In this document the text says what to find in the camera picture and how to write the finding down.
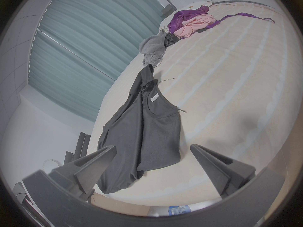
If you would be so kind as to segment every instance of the curtain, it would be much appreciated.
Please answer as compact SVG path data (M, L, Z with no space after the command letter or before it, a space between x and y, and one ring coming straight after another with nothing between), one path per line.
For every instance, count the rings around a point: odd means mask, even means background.
M29 84L95 121L139 43L158 33L162 9L157 0L53 0L33 43Z

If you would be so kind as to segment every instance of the mattress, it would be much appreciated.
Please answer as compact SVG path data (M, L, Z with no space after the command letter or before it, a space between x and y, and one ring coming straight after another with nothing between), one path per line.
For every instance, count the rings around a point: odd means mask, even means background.
M245 3L210 6L219 20L235 16L167 48L154 69L159 89L181 116L181 161L145 172L129 188L106 195L149 206L193 204L219 195L189 147L199 144L251 164L260 172L281 149L302 100L302 51L289 20L271 7ZM89 142L97 150L103 126L126 101L143 68L137 55L108 91ZM97 193L102 194L97 185Z

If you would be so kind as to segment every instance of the gray garment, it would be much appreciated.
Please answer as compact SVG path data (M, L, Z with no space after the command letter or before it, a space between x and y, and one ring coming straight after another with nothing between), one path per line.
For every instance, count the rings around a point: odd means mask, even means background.
M161 94L153 70L148 65L138 73L127 101L103 127L98 149L117 149L97 182L104 194L127 188L144 171L180 161L180 114Z
M167 33L161 30L157 35L152 35L139 44L139 51L144 54L143 66L152 64L153 67L161 62L165 53L164 39Z

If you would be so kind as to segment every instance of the purple cloth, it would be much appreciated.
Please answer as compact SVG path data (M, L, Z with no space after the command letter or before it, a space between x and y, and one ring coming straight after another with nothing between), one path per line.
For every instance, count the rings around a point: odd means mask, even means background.
M173 34L176 30L183 27L182 22L187 21L193 17L206 14L209 11L208 6L201 6L196 10L181 10L175 13L171 22L167 25L169 31Z
M223 20L225 20L226 18L228 18L228 17L233 17L233 16L236 16L236 15L247 16L247 17L254 17L254 18L258 18L258 19L271 20L271 21L273 21L270 17L260 18L260 17L254 16L254 15L252 15L252 14L250 14L250 13L237 13L237 14L234 14L234 15L226 15L226 16L223 17L222 19L215 21L212 25L206 26L206 28L213 28L214 26L220 24L220 23L221 23Z

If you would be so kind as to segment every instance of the pink garment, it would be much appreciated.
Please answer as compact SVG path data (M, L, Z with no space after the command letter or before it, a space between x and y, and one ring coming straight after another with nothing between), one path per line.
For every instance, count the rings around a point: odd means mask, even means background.
M181 38L188 38L192 33L196 32L198 29L205 28L208 25L211 25L216 20L210 14L202 14L196 17L193 17L187 21L183 21L182 25L184 27L176 30L174 35Z

